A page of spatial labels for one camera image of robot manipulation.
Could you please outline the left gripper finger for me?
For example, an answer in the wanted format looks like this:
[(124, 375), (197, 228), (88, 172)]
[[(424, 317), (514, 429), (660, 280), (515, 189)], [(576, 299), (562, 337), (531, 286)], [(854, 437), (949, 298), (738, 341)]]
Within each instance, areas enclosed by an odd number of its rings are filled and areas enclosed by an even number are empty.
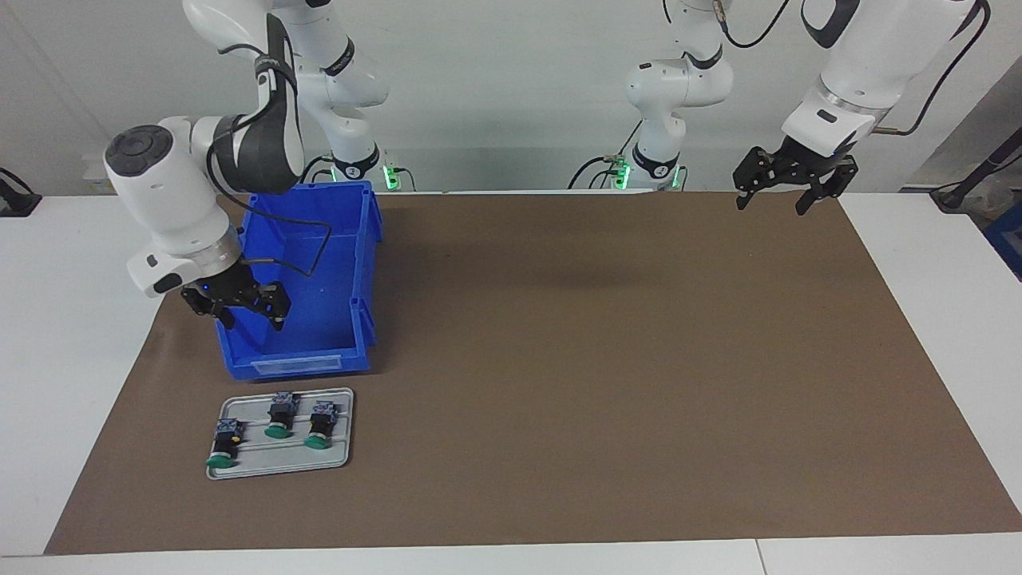
[(796, 214), (806, 215), (819, 201), (840, 197), (857, 174), (858, 163), (854, 156), (843, 157), (827, 171), (808, 170), (804, 175), (808, 189), (796, 201)]
[(763, 147), (752, 147), (733, 172), (733, 181), (739, 195), (736, 206), (745, 210), (757, 192), (786, 183), (787, 157), (770, 153)]

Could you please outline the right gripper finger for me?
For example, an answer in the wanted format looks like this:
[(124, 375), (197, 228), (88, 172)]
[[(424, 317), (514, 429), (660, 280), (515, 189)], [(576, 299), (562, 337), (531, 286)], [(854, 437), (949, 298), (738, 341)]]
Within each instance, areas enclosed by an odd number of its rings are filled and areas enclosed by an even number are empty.
[(232, 330), (234, 327), (235, 317), (222, 299), (210, 297), (199, 287), (192, 284), (184, 285), (181, 288), (181, 297), (196, 315), (215, 318), (225, 330)]
[(256, 285), (256, 295), (249, 303), (249, 310), (267, 318), (274, 331), (283, 331), (286, 318), (291, 312), (291, 298), (284, 284)]

